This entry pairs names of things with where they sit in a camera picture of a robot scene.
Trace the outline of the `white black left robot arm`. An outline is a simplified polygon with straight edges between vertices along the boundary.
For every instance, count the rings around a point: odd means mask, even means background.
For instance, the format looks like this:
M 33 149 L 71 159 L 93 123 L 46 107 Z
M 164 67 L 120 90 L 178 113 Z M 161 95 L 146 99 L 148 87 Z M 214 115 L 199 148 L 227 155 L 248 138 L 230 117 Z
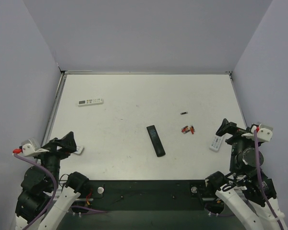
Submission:
M 58 199 L 60 162 L 77 151 L 74 133 L 41 146 L 34 138 L 21 143 L 13 156 L 31 164 L 21 183 L 15 209 L 17 230 L 55 230 L 75 200 L 87 195 L 89 179 L 79 172 L 68 175 Z

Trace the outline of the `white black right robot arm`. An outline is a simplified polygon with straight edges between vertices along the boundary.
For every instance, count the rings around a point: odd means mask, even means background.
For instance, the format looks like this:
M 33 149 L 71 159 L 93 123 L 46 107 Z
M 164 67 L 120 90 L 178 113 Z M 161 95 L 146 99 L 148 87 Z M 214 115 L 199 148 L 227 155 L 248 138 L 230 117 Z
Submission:
M 273 137 L 273 128 L 252 124 L 245 129 L 223 119 L 217 137 L 230 134 L 229 174 L 217 171 L 205 179 L 205 187 L 221 200 L 247 230 L 286 230 L 273 180 L 263 172 L 259 147 Z

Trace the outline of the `black tv remote control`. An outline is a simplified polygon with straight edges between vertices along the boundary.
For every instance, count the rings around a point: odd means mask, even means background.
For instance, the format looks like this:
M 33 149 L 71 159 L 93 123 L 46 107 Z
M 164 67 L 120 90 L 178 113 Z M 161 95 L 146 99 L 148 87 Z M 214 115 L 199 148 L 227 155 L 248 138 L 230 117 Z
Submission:
M 160 137 L 158 135 L 158 132 L 156 130 L 156 127 L 154 125 L 152 126 L 147 126 L 146 127 L 148 135 L 151 139 L 153 148 L 155 150 L 156 156 L 157 157 L 163 157 L 165 156 L 165 150 L 163 148 L 163 145 L 161 143 Z

